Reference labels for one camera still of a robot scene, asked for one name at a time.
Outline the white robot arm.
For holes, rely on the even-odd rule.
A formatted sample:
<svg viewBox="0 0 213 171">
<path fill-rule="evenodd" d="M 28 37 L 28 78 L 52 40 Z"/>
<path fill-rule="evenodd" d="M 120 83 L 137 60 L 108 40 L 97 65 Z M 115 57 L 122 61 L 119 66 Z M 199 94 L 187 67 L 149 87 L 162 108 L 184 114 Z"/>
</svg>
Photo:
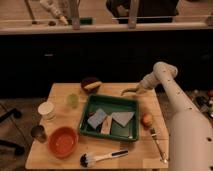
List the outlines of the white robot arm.
<svg viewBox="0 0 213 171">
<path fill-rule="evenodd" d="M 168 171 L 213 171 L 213 127 L 176 83 L 177 73 L 175 66 L 157 62 L 137 89 L 151 90 L 161 84 L 174 110 Z"/>
</svg>

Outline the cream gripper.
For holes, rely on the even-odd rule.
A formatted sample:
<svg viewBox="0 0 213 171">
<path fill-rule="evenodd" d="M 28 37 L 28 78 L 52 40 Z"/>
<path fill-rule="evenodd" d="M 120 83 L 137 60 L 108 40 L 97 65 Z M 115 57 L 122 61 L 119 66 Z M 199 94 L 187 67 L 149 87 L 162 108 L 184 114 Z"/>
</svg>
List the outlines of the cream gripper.
<svg viewBox="0 0 213 171">
<path fill-rule="evenodd" d="M 147 75 L 136 86 L 136 93 L 143 94 L 146 93 L 148 90 L 152 89 L 153 89 L 153 79 L 150 75 Z"/>
</svg>

